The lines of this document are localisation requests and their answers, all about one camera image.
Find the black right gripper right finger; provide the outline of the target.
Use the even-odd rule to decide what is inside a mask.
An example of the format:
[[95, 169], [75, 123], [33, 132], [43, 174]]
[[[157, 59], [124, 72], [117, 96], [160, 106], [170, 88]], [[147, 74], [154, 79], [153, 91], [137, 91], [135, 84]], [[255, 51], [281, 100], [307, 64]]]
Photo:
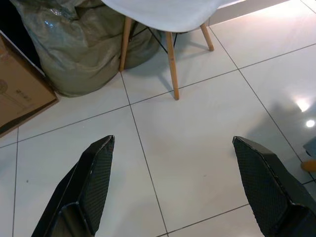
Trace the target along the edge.
[[314, 237], [316, 201], [264, 146], [235, 136], [233, 146], [242, 185], [266, 237]]

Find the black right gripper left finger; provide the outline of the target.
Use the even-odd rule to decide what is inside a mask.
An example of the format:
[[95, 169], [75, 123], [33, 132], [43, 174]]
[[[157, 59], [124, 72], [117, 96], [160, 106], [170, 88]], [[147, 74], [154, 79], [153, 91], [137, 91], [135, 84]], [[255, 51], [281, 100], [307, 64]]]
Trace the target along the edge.
[[93, 237], [99, 230], [113, 160], [115, 137], [92, 143], [55, 188], [32, 235]]

